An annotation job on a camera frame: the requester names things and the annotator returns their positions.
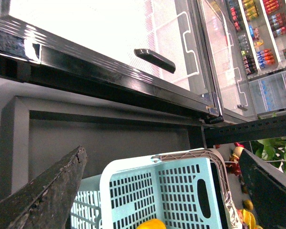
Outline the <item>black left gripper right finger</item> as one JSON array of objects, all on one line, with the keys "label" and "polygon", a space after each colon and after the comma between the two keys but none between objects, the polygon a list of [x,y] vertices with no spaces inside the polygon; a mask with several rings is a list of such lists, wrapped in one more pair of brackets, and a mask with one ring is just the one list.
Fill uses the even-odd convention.
[{"label": "black left gripper right finger", "polygon": [[286,175],[246,149],[239,166],[261,226],[286,229]]}]

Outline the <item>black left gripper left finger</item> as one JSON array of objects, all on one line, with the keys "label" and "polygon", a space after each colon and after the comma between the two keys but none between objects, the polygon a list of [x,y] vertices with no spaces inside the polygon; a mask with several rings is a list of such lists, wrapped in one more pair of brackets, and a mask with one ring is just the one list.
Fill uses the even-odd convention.
[{"label": "black left gripper left finger", "polygon": [[65,228],[86,163],[86,151],[78,146],[0,201],[0,229]]}]

